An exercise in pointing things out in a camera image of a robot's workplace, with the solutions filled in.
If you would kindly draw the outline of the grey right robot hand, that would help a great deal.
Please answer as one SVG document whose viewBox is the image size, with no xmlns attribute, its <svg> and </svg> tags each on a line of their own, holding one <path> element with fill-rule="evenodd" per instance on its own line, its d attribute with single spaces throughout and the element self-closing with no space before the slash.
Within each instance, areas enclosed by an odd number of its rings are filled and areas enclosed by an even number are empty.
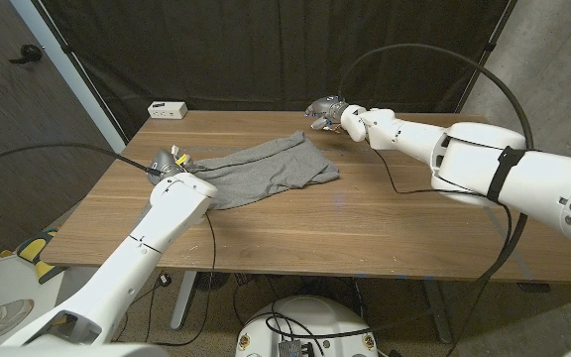
<svg viewBox="0 0 571 357">
<path fill-rule="evenodd" d="M 341 116 L 348 106 L 349 104 L 338 95 L 323 96 L 305 109 L 305 115 L 314 117 L 310 125 L 313 130 L 339 133 Z"/>
</svg>

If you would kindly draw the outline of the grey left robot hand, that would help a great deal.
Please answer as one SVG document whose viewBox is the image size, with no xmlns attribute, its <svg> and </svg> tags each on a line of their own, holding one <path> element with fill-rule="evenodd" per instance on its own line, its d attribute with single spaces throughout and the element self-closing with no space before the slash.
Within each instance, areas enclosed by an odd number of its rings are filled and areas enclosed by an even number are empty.
<svg viewBox="0 0 571 357">
<path fill-rule="evenodd" d="M 159 173 L 157 175 L 148 174 L 148 181 L 152 185 L 156 185 L 165 178 L 187 172 L 191 165 L 191 156 L 183 153 L 180 147 L 172 146 L 169 150 L 160 149 L 150 164 L 150 168 Z"/>
</svg>

